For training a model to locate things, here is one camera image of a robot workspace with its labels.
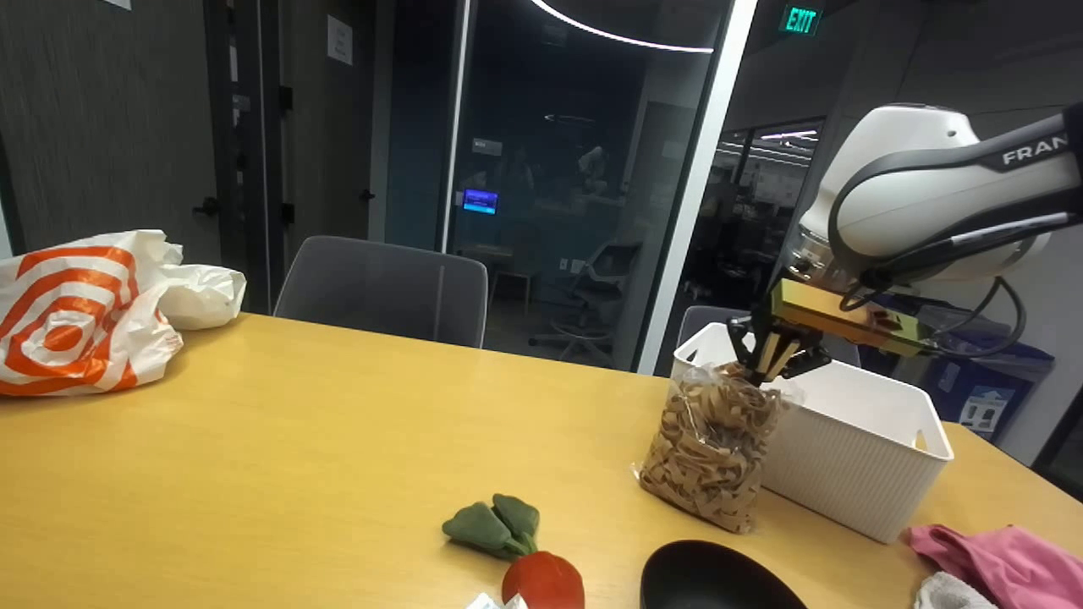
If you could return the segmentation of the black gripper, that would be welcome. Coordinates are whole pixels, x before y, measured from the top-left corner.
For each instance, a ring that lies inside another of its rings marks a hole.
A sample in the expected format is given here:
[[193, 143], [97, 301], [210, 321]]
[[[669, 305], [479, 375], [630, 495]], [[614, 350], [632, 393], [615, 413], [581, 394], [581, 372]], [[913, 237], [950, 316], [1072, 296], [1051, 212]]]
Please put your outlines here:
[[781, 375], [788, 365], [805, 362], [820, 365], [826, 362], [821, 337], [830, 333], [831, 316], [808, 310], [808, 309], [752, 309], [738, 310], [726, 321], [726, 337], [741, 365], [756, 365], [759, 375], [769, 375], [779, 344], [784, 350], [779, 354], [771, 378]]

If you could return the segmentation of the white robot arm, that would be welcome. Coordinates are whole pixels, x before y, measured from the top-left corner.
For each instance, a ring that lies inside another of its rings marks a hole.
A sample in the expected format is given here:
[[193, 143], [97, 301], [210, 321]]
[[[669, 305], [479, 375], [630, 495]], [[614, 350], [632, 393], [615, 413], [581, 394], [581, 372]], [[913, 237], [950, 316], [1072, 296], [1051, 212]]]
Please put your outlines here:
[[1083, 103], [978, 138], [937, 103], [869, 107], [800, 212], [781, 268], [731, 344], [752, 381], [779, 378], [831, 333], [928, 354], [942, 332], [893, 295], [982, 260], [991, 272], [1083, 223]]

